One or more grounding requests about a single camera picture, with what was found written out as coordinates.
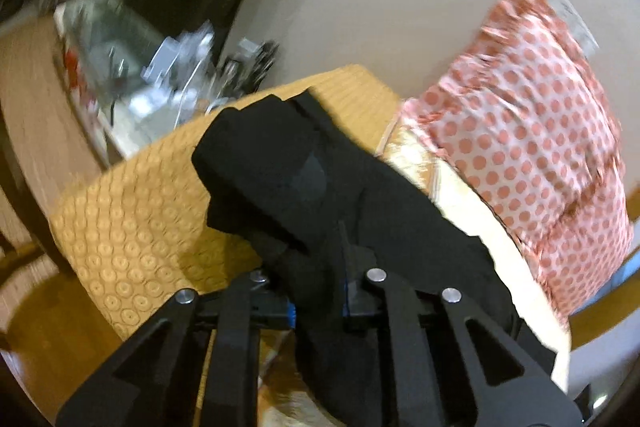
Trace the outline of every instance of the black garment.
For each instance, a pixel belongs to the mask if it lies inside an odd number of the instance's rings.
[[[347,425],[379,426],[384,413],[377,337],[345,332],[342,324],[350,245],[369,248],[379,267],[424,293],[459,288],[525,339],[522,346],[549,372],[553,367],[554,355],[518,317],[479,238],[457,229],[417,187],[351,142],[309,92],[225,109],[192,161],[212,194],[207,224],[247,238],[282,279],[298,313],[298,368]]]

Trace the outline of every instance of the pink polka dot fabric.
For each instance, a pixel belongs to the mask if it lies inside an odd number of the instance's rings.
[[[499,0],[401,115],[493,208],[561,316],[620,267],[632,240],[620,127],[546,0]]]

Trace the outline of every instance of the wooden floor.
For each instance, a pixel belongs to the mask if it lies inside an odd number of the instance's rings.
[[[45,212],[66,190],[100,174],[57,77],[57,52],[51,18],[0,37],[0,103],[22,170]],[[15,245],[29,239],[1,193],[0,229]],[[78,280],[58,275],[46,257],[0,288],[0,330],[11,347],[3,353],[8,365],[50,421],[120,342]]]

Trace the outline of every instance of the wooden surface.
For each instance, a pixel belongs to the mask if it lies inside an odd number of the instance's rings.
[[[100,175],[53,65],[50,18],[0,37],[0,102],[8,134],[35,199],[46,214],[65,191]],[[0,192],[0,230],[14,245],[30,240]],[[120,343],[75,277],[42,257],[0,288],[7,364],[52,421],[62,403]]]
[[[636,222],[640,219],[640,187],[626,196],[626,211],[629,214],[629,219]]]
[[[0,257],[0,288],[20,268],[33,263],[44,252],[35,243],[27,243],[23,247],[15,250],[4,250],[2,253],[4,257]]]
[[[49,219],[47,219],[41,206],[33,196],[31,185],[28,184],[24,177],[20,161],[9,136],[1,105],[0,103],[0,187],[2,187],[2,191],[12,210],[31,235],[31,239],[38,245],[36,250],[46,253],[50,260],[56,264],[60,273],[74,275],[71,265],[58,249],[58,245],[51,234]],[[12,247],[11,242],[4,234],[2,234],[1,239],[4,245],[2,247],[4,259],[6,260],[8,257],[13,257],[16,260],[20,259],[18,251],[15,250],[19,246],[14,245]],[[29,255],[26,255],[26,252],[21,258],[23,264],[19,266],[25,266],[33,261]],[[12,273],[8,270],[2,273],[2,270],[0,270],[0,285]]]
[[[4,425],[50,427],[46,418],[24,394],[3,357],[0,357],[0,411]]]
[[[22,300],[6,339],[7,364],[49,421],[120,345],[79,281],[63,275],[47,279]]]
[[[629,277],[625,283],[599,301],[569,317],[573,348],[590,343],[617,326],[640,303],[640,273]]]
[[[53,65],[58,42],[51,18],[33,20],[0,38],[0,102],[12,145],[38,204],[49,214],[74,184],[100,175]],[[14,245],[30,240],[0,193],[0,229]],[[46,258],[0,289],[0,330],[20,300],[56,273]]]

